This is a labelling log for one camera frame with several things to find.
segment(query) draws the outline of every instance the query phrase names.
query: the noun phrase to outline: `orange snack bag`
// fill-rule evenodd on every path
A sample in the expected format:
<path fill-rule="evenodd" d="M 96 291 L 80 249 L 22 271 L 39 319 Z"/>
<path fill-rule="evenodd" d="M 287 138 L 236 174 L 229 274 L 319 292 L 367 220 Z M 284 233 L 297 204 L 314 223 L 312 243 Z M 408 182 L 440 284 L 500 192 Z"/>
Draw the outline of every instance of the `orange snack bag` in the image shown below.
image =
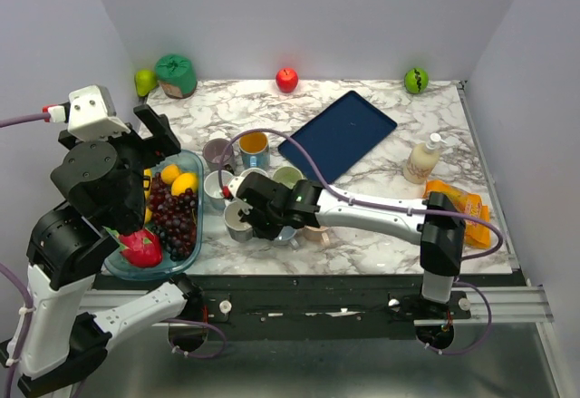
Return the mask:
<path fill-rule="evenodd" d="M 442 180 L 428 181 L 423 198 L 426 199 L 432 192 L 445 194 L 459 212 L 489 221 L 489 208 L 482 205 L 481 197 L 478 194 L 470 194 L 463 189 L 452 187 Z M 465 220 L 465 223 L 465 242 L 469 246 L 475 248 L 489 248 L 491 246 L 488 228 L 469 220 Z"/>

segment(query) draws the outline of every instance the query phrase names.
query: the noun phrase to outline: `blue mug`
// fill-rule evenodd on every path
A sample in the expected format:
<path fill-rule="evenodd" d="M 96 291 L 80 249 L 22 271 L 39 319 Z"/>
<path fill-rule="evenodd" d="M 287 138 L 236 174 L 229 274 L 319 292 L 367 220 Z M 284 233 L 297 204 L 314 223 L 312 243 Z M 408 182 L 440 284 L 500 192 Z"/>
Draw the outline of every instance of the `blue mug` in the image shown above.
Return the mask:
<path fill-rule="evenodd" d="M 270 145 L 263 132 L 252 132 L 239 140 L 239 149 L 245 169 L 267 170 L 270 166 Z"/>

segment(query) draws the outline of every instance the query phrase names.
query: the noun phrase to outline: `cup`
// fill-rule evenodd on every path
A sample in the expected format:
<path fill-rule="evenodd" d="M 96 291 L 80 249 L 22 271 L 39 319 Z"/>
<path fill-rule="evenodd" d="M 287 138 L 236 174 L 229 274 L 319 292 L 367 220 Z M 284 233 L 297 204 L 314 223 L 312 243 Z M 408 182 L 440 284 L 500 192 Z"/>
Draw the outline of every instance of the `cup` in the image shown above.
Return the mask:
<path fill-rule="evenodd" d="M 323 246 L 330 247 L 330 237 L 328 236 L 329 228 L 320 227 L 313 228 L 311 226 L 305 226 L 302 229 L 302 234 L 309 241 L 319 242 Z"/>
<path fill-rule="evenodd" d="M 302 172 L 295 167 L 280 167 L 274 172 L 274 176 L 272 176 L 272 180 L 280 182 L 289 189 L 292 189 L 297 181 L 304 178 Z"/>
<path fill-rule="evenodd" d="M 254 236 L 254 229 L 249 223 L 241 221 L 242 207 L 237 201 L 233 201 L 224 210 L 224 223 L 227 233 L 237 242 L 249 241 Z"/>
<path fill-rule="evenodd" d="M 214 140 L 209 140 L 203 147 L 201 154 L 203 159 L 206 160 L 208 164 L 209 171 L 215 171 L 219 167 L 219 158 L 222 152 L 229 144 L 229 141 L 225 138 L 215 138 Z M 224 170 L 229 171 L 234 174 L 236 170 L 236 155 L 234 155 L 234 148 L 230 147 L 226 156 L 224 157 Z"/>
<path fill-rule="evenodd" d="M 234 178 L 232 173 L 224 170 L 222 170 L 221 176 L 222 180 L 224 181 L 224 185 L 227 185 Z M 217 210 L 224 210 L 226 208 L 226 199 L 224 198 L 224 194 L 221 192 L 221 188 L 219 187 L 217 171 L 212 171 L 208 174 L 206 180 L 203 182 L 203 190 L 208 196 L 208 200 L 212 208 Z"/>
<path fill-rule="evenodd" d="M 263 132 L 252 132 L 239 140 L 239 149 L 245 169 L 266 170 L 270 165 L 270 146 Z"/>
<path fill-rule="evenodd" d="M 254 167 L 253 169 L 247 169 L 247 170 L 242 171 L 242 173 L 240 174 L 240 176 L 242 178 L 244 178 L 245 176 L 247 176 L 250 173 L 260 173 L 262 176 L 266 176 L 267 178 L 270 177 L 270 176 L 268 176 L 268 173 L 266 173 L 262 169 L 259 169 L 259 168 L 256 168 L 256 167 Z"/>
<path fill-rule="evenodd" d="M 274 243 L 275 246 L 282 247 L 289 245 L 294 250 L 297 250 L 300 248 L 300 244 L 298 244 L 298 241 L 296 241 L 295 239 L 296 233 L 298 233 L 298 230 L 296 230 L 295 228 L 291 228 L 290 226 L 284 226 L 282 230 L 280 230 L 280 234 L 276 238 L 274 238 L 272 242 Z"/>

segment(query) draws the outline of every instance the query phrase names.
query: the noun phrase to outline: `green pear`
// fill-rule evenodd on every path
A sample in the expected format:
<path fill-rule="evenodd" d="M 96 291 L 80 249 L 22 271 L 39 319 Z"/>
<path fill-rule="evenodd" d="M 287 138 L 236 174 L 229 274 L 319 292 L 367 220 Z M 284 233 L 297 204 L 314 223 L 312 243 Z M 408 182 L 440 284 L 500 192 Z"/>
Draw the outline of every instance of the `green pear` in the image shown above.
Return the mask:
<path fill-rule="evenodd" d="M 141 69 L 135 73 L 135 87 L 139 97 L 145 97 L 157 87 L 157 77 L 152 70 Z"/>

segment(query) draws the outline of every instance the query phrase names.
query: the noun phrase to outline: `fruit bowl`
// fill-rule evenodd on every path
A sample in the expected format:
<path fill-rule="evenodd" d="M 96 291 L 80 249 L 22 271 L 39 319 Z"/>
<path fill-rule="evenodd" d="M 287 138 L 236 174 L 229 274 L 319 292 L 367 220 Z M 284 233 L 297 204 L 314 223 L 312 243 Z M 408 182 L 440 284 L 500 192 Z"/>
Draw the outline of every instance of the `fruit bowl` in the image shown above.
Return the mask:
<path fill-rule="evenodd" d="M 203 163 L 195 153 L 182 150 L 178 155 L 166 158 L 161 164 L 157 165 L 153 175 L 161 172 L 170 164 L 177 165 L 183 172 L 196 173 L 200 182 L 198 183 L 198 214 L 197 214 L 197 236 L 195 246 L 192 247 L 191 254 L 184 260 L 171 260 L 170 252 L 163 249 L 163 260 L 156 267 L 139 268 L 131 265 L 127 259 L 121 255 L 119 248 L 105 259 L 105 267 L 118 278 L 123 280 L 159 280 L 167 279 L 175 274 L 181 273 L 191 267 L 201 249 L 201 233 L 203 222 Z M 145 225 L 146 228 L 152 228 L 152 223 Z"/>

